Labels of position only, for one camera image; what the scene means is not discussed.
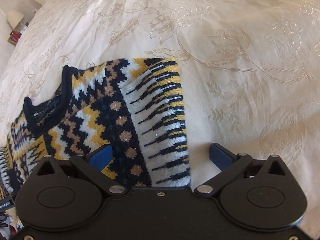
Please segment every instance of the black device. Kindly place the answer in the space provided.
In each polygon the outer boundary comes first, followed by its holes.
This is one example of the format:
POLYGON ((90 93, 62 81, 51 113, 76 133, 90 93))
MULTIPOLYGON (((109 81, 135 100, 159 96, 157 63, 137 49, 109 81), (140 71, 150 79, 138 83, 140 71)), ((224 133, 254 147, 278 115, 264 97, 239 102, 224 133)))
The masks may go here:
POLYGON ((221 173, 196 188, 127 189, 85 156, 46 156, 15 198, 24 228, 14 240, 311 240, 298 228, 307 208, 278 155, 253 160, 210 147, 221 173))

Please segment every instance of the folded sweater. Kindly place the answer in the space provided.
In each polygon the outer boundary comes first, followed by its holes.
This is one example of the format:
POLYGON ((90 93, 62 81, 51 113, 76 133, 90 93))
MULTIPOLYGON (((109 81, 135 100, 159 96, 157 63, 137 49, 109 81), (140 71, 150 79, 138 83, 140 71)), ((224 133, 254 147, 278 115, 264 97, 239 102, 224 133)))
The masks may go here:
POLYGON ((183 96, 174 59, 117 59, 64 66, 54 97, 26 97, 0 148, 0 194, 17 192, 44 155, 58 160, 110 144, 102 173, 127 186, 186 186, 190 167, 183 96))

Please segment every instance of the lampshade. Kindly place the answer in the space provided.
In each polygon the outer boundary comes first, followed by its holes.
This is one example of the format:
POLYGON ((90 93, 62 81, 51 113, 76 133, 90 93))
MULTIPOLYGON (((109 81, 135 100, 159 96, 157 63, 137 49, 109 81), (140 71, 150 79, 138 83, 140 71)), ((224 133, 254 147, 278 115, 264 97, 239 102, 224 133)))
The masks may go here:
POLYGON ((24 18, 24 15, 21 12, 18 12, 16 10, 11 10, 7 14, 7 20, 10 23, 12 29, 17 27, 17 25, 19 24, 19 22, 21 22, 23 18, 24 18))

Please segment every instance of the cream bedspread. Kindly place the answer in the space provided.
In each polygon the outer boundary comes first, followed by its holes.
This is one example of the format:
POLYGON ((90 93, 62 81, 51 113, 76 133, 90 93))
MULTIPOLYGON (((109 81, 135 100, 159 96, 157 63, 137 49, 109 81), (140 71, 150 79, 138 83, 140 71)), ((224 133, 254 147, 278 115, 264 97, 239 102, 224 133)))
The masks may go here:
POLYGON ((212 142, 281 155, 308 198, 301 227, 319 237, 320 0, 47 0, 1 77, 1 142, 65 64, 148 56, 180 62, 192 186, 218 172, 212 142))

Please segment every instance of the brown polka dot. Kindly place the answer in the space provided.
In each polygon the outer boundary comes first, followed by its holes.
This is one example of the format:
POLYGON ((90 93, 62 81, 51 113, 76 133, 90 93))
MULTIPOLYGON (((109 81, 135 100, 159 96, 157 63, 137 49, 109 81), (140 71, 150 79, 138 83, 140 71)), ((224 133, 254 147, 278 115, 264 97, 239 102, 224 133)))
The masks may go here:
POLYGON ((123 131, 121 134, 120 134, 120 139, 123 141, 123 142, 129 142, 132 135, 130 132, 127 132, 127 131, 123 131))
POLYGON ((133 148, 127 149, 127 151, 125 152, 125 155, 130 159, 134 159, 135 156, 137 155, 136 149, 133 149, 133 148))
POLYGON ((127 117, 126 116, 120 116, 118 117, 118 119, 116 120, 116 124, 117 125, 124 125, 124 123, 127 121, 127 117))
POLYGON ((119 101, 113 101, 111 104, 110 104, 110 108, 111 110, 115 110, 115 111, 118 111, 120 108, 121 108, 121 102, 119 101))
POLYGON ((137 186, 137 187, 145 187, 146 184, 144 184, 141 181, 139 181, 135 186, 137 186))
POLYGON ((142 168, 141 166, 139 165, 134 165, 132 168, 131 168, 131 174, 132 175, 136 175, 136 176, 139 176, 142 172, 142 168))

